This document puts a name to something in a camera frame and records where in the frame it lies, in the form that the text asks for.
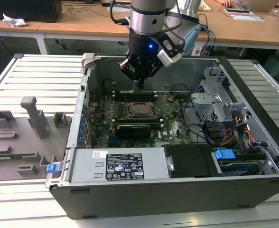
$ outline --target person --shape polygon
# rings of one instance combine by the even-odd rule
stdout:
[[[221,3],[225,7],[232,7],[233,6],[233,1],[232,0],[216,0],[217,2]]]

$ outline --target power supply label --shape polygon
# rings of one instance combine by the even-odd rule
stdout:
[[[107,154],[106,179],[108,181],[145,179],[141,153]]]

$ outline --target computer case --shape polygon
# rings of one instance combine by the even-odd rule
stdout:
[[[0,0],[0,19],[4,13],[25,21],[56,22],[61,12],[60,0]]]

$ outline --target barcode sticker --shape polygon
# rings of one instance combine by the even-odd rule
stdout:
[[[106,158],[108,151],[93,151],[93,158]]]

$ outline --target paper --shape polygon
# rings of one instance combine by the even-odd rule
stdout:
[[[11,27],[27,25],[27,23],[25,22],[24,19],[10,18],[10,17],[6,16],[4,13],[3,13],[2,21],[5,22],[6,25],[11,26]]]
[[[263,19],[261,19],[259,17],[243,16],[243,15],[233,16],[233,18],[236,20],[264,21]]]

